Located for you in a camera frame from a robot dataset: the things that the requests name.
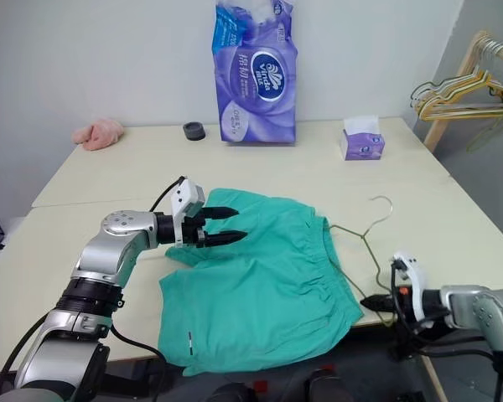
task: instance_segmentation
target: vinda logo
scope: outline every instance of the vinda logo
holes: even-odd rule
[[[285,88],[285,74],[274,56],[267,52],[257,52],[251,58],[253,79],[261,99],[274,102]]]

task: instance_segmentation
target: pink cloth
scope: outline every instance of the pink cloth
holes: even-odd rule
[[[82,144],[87,151],[95,151],[115,144],[125,130],[114,120],[100,119],[88,127],[73,132],[75,144]]]

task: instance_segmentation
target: black roll of tape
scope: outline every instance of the black roll of tape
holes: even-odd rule
[[[191,141],[199,141],[205,138],[205,129],[203,125],[197,121],[191,121],[183,126],[186,138]]]

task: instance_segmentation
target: hanger hook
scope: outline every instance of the hanger hook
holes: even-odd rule
[[[494,40],[490,37],[486,38],[485,45],[483,47],[482,62],[484,64],[485,70],[489,69],[490,63],[492,61],[492,55],[490,49],[494,46]]]
[[[482,38],[480,38],[477,41],[477,44],[475,45],[475,49],[477,50],[477,64],[476,67],[479,68],[479,64],[483,62],[483,58],[485,55],[485,48],[486,45],[488,44],[488,41],[490,40],[490,37],[485,35]]]
[[[384,222],[385,220],[389,219],[393,214],[393,202],[388,197],[386,197],[385,195],[377,195],[376,197],[369,198],[370,201],[374,201],[376,199],[385,199],[389,203],[389,213],[385,217],[375,220],[369,226],[369,228],[364,232],[363,237],[365,237],[371,231],[372,227],[375,224],[379,224],[380,222]]]

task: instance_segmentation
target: black cable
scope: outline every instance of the black cable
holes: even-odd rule
[[[32,335],[34,335],[34,332],[37,331],[37,328],[41,327],[43,324],[44,320],[46,319],[47,314],[42,316],[21,338],[20,341],[18,341],[17,346],[15,349],[11,352],[11,354],[8,357],[8,360],[6,360],[6,363],[2,367],[2,371],[0,372],[0,392],[2,391],[3,383],[6,380],[6,375],[8,375],[9,370],[11,369],[11,366],[13,365],[13,362],[15,361],[15,358],[18,356],[20,353],[21,349],[23,346],[26,344],[26,342],[30,339]]]
[[[498,374],[495,381],[494,402],[501,402],[501,394],[503,393],[503,378]]]
[[[112,324],[111,325],[111,328],[110,328],[110,331],[111,333],[114,334],[114,336],[119,339],[120,341],[124,342],[124,343],[128,343],[129,345],[132,345],[132,346],[136,346],[137,348],[142,348],[142,349],[145,349],[145,350],[148,350],[149,352],[153,353],[153,354],[156,354],[157,357],[160,359],[160,361],[162,362],[162,366],[163,366],[163,371],[162,371],[162,376],[160,378],[160,382],[158,383],[158,386],[155,390],[155,394],[153,396],[153,402],[157,402],[158,400],[158,394],[160,394],[160,389],[162,388],[163,386],[163,383],[164,383],[164,380],[166,379],[166,358],[164,357],[163,354],[161,354],[157,349],[155,348],[152,348],[148,345],[145,345],[143,343],[140,343],[140,342],[136,342],[136,341],[133,341],[132,339],[129,339],[127,337],[124,337],[123,335],[121,335],[117,330],[116,330],[116,327],[114,327],[114,325]]]
[[[430,315],[426,316],[423,320],[419,320],[419,321],[415,322],[414,324],[410,325],[410,327],[414,328],[414,329],[417,329],[417,328],[421,327],[421,325],[424,324],[425,322],[430,322],[430,321],[438,320],[439,318],[446,317],[449,314],[450,314],[449,310],[444,310],[444,311],[441,311],[441,312],[435,312],[434,314],[430,314]],[[478,336],[478,337],[466,337],[466,338],[460,338],[460,339],[453,339],[453,340],[450,340],[450,341],[438,341],[438,340],[432,341],[430,339],[425,339],[425,338],[422,338],[420,336],[417,336],[417,337],[420,338],[421,340],[425,340],[427,343],[430,343],[433,346],[458,345],[460,343],[482,342],[482,341],[485,340],[485,337],[481,337],[481,336]]]
[[[397,313],[397,316],[399,317],[399,320],[401,320],[401,324],[407,329],[408,335],[412,339],[416,339],[419,342],[423,343],[425,346],[447,346],[447,345],[452,345],[456,343],[463,343],[463,339],[457,339],[455,341],[431,341],[430,339],[425,339],[420,336],[418,336],[411,328],[410,324],[406,321],[406,317],[404,316],[404,313],[401,310],[401,306],[399,305],[399,301],[397,299],[397,294],[393,291],[396,289],[396,284],[395,284],[395,267],[392,266],[392,300],[393,300],[393,306],[395,307],[395,311]],[[473,354],[473,355],[478,355],[478,356],[483,356],[485,358],[489,358],[492,362],[494,361],[494,357],[488,353],[485,352],[484,350],[479,350],[479,349],[464,349],[464,350],[451,350],[448,352],[427,352],[421,350],[421,348],[417,348],[415,345],[412,344],[412,346],[415,349],[416,353],[422,354],[423,356],[428,356],[430,358],[449,358],[452,356],[464,356],[468,354]]]
[[[157,198],[157,200],[154,202],[153,206],[149,209],[149,212],[153,212],[157,207],[158,204],[160,204],[160,201],[162,201],[162,198],[166,196],[167,193],[169,193],[169,190],[171,190],[173,187],[175,187],[178,184],[181,184],[184,180],[186,179],[185,176],[179,177],[177,180],[175,180],[173,183],[169,185],[168,188],[166,188],[162,194],[160,194]]]

